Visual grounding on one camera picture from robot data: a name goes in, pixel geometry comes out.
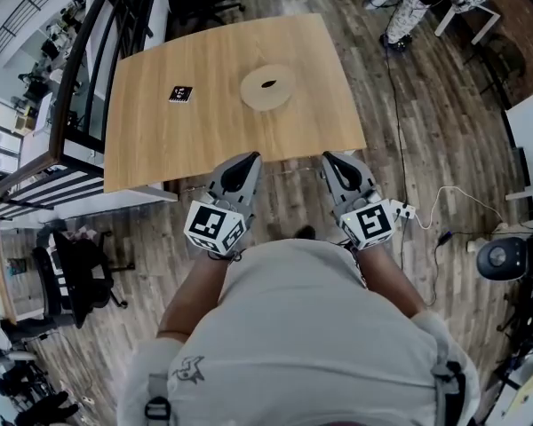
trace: white t-shirt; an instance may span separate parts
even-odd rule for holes
[[[117,420],[146,424],[148,376],[165,374],[171,424],[434,425],[439,347],[465,374],[466,425],[478,376],[438,315],[407,319],[363,287],[354,259],[336,245],[275,241],[229,265],[219,306],[185,344],[139,347]]]

